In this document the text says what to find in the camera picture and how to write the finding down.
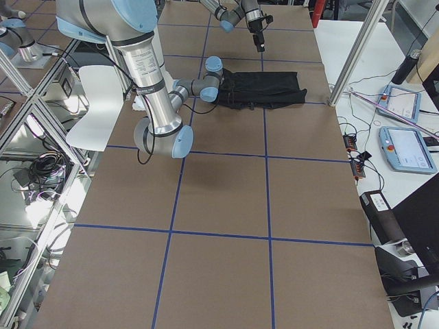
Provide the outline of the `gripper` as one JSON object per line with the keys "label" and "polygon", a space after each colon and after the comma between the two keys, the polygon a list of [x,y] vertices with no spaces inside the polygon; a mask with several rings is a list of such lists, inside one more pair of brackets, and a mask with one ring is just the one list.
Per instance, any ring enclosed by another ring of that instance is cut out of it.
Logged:
{"label": "gripper", "polygon": [[273,22],[273,16],[264,14],[261,10],[253,10],[247,13],[247,28],[252,33],[254,45],[258,52],[265,51],[265,38],[263,35],[263,22],[267,25]]}

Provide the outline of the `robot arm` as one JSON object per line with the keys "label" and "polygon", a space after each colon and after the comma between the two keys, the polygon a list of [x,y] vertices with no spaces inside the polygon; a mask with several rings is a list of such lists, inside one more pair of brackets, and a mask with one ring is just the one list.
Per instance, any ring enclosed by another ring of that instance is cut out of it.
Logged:
{"label": "robot arm", "polygon": [[265,51],[265,38],[263,31],[273,22],[273,16],[264,14],[258,1],[238,1],[237,5],[228,10],[220,1],[199,1],[218,21],[220,27],[229,33],[236,25],[245,20],[248,31],[252,34],[253,42],[259,53]]}
{"label": "robot arm", "polygon": [[64,35],[92,43],[110,40],[121,52],[148,112],[134,129],[138,149],[185,158],[194,133],[178,110],[190,96],[205,102],[217,99],[223,76],[221,59],[211,56],[206,60],[203,79],[181,79],[168,90],[152,44],[158,23],[154,1],[57,1],[56,19]]}

